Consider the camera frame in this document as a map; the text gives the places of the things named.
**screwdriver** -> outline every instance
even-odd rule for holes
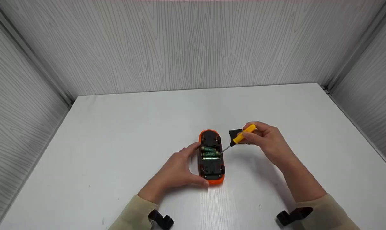
[[[254,132],[255,130],[255,125],[254,124],[250,124],[250,126],[248,126],[246,129],[243,130],[243,132]],[[231,142],[230,142],[230,145],[228,147],[226,147],[220,154],[223,154],[225,152],[225,150],[227,150],[229,147],[233,147],[235,146],[236,144],[238,144],[241,140],[243,140],[244,137],[243,137],[243,133],[241,132],[240,134],[238,134],[238,136],[236,138],[234,138]]]

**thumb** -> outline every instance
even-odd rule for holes
[[[210,184],[209,182],[202,178],[201,176],[191,174],[188,178],[190,184],[196,184],[196,185],[201,185],[204,187],[208,187]]]
[[[257,134],[250,133],[250,132],[243,132],[243,137],[248,140],[249,142],[252,142],[258,146],[262,146],[265,143],[265,138],[260,137]]]

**wrist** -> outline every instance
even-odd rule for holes
[[[293,153],[290,152],[288,154],[282,154],[283,157],[282,159],[279,159],[276,161],[276,167],[278,167],[281,172],[283,170],[287,171],[290,169],[299,169],[300,167],[304,167],[302,162],[298,159],[298,157]]]
[[[153,176],[138,192],[138,196],[158,205],[166,194],[166,190],[166,186],[156,176]]]

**screwdriver shaft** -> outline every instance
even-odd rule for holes
[[[226,147],[220,154],[223,154],[230,146]]]

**right hand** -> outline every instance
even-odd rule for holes
[[[243,132],[245,139],[240,144],[247,143],[259,146],[265,156],[277,167],[283,166],[286,162],[298,160],[277,127],[262,122],[248,122],[243,129],[246,129],[250,124],[254,124],[257,129],[253,133]]]

